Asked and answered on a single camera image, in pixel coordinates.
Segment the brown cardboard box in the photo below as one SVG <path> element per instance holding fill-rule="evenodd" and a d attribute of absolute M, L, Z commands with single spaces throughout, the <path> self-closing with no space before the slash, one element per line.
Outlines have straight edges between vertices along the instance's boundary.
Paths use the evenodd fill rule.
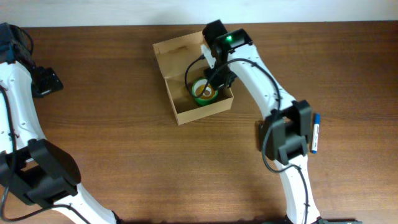
<path fill-rule="evenodd" d="M 190 96 L 185 87 L 186 70 L 189 70 L 187 75 L 189 86 L 194 83 L 197 85 L 206 83 L 199 81 L 204 77 L 205 69 L 209 67 L 206 60 L 189 67 L 201 55 L 201 46 L 205 44 L 202 33 L 195 32 L 152 45 L 179 125 L 229 110 L 233 104 L 234 96 L 231 89 L 220 90 L 214 102 L 202 106 Z"/>

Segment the yellow tape roll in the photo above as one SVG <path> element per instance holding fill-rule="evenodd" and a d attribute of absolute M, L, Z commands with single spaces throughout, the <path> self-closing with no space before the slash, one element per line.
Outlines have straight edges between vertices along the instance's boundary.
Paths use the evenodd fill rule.
<path fill-rule="evenodd" d="M 204 85 L 199 86 L 198 89 L 196 90 L 197 95 L 201 95 L 200 99 L 202 100 L 212 100 L 215 98 L 218 94 L 218 92 L 212 87 L 205 87 Z"/>

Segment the green tape roll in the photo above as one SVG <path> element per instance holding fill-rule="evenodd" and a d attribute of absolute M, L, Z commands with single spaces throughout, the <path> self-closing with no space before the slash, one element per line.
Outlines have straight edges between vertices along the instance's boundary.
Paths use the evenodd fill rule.
<path fill-rule="evenodd" d="M 194 100 L 195 100 L 200 106 L 206 106 L 206 105 L 209 105 L 209 104 L 215 102 L 215 101 L 216 101 L 216 98 L 217 98 L 217 96 L 218 96 L 218 94 L 217 94 L 217 96 L 216 96 L 215 98 L 213 98 L 212 100 L 202 100 L 202 99 L 200 99 L 201 95 L 197 95 L 197 94 L 196 94 L 196 90 L 198 89 L 199 86 L 202 86 L 202 85 L 204 85 L 205 87 L 208 87 L 208 86 L 209 86 L 209 87 L 212 87 L 210 84 L 208 84 L 208 80 L 207 80 L 206 78 L 199 78 L 199 79 L 197 79 L 197 80 L 193 83 L 192 89 L 191 89 L 191 93 L 192 93 L 192 95 L 194 96 Z"/>

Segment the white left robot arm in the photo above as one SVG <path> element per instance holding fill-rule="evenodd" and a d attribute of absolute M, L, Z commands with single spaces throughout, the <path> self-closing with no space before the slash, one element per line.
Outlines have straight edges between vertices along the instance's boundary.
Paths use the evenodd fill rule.
<path fill-rule="evenodd" d="M 77 163 L 45 137 L 34 98 L 63 89 L 50 67 L 36 66 L 34 41 L 1 24 L 1 220 L 12 223 L 55 210 L 74 223 L 120 223 L 84 188 Z"/>

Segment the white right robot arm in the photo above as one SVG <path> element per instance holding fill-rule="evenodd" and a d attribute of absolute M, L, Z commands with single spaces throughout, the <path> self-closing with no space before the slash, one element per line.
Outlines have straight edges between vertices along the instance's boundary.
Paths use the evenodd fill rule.
<path fill-rule="evenodd" d="M 318 223 L 321 215 L 308 176 L 311 106 L 297 101 L 277 82 L 244 29 L 229 32 L 217 20 L 207 24 L 202 34 L 206 45 L 201 57 L 209 64 L 206 84 L 218 90 L 240 79 L 260 109 L 259 150 L 266 168 L 280 176 L 288 221 Z"/>

